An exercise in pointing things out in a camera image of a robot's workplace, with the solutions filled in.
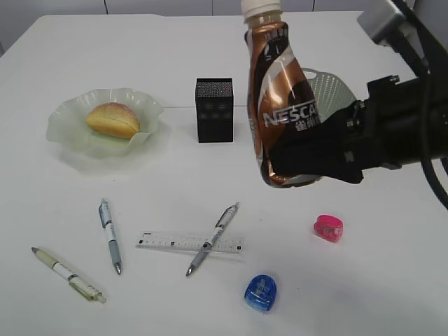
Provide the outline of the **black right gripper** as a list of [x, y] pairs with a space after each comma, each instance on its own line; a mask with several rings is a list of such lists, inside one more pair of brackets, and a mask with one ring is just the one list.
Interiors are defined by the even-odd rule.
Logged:
[[330, 177], [351, 184], [367, 169], [400, 169], [387, 153], [375, 104], [356, 101], [325, 122], [315, 117], [267, 119], [267, 182], [310, 184]]

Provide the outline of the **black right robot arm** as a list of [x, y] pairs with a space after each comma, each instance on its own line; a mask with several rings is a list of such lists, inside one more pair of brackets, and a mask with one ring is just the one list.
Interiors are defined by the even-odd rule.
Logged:
[[404, 1], [378, 1], [358, 17], [377, 44], [390, 46], [415, 74], [369, 82], [369, 97], [334, 112], [270, 153], [285, 175], [309, 174], [358, 184], [363, 171], [419, 162], [442, 204], [447, 192], [433, 160], [447, 163], [447, 51]]

